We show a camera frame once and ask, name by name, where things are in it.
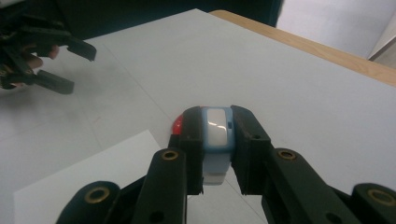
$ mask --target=table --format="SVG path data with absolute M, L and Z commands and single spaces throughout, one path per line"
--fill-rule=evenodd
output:
M 145 130 L 166 147 L 172 121 L 196 105 L 249 108 L 275 147 L 300 152 L 340 190 L 362 182 L 396 189 L 392 77 L 384 84 L 199 10 L 89 42 L 98 50 L 93 63 L 65 49 L 45 61 L 44 70 L 76 82 L 72 95 L 0 91 L 2 223 L 12 222 L 13 192 Z M 328 55 L 316 45 L 309 48 Z M 377 77 L 391 71 L 350 57 Z M 226 180 L 189 199 L 189 223 L 264 222 L 260 197 L 241 197 L 232 172 Z

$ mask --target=wooden table edge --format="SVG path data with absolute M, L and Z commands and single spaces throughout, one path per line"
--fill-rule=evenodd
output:
M 333 49 L 317 42 L 302 38 L 297 35 L 287 33 L 263 23 L 250 20 L 225 10 L 212 11 L 209 14 L 236 25 L 244 27 L 257 34 L 267 36 L 283 44 L 296 49 L 303 50 L 319 58 L 336 63 L 355 72 L 374 78 L 378 81 L 396 87 L 396 69 L 387 67 L 379 63 L 373 63 L 366 59 Z

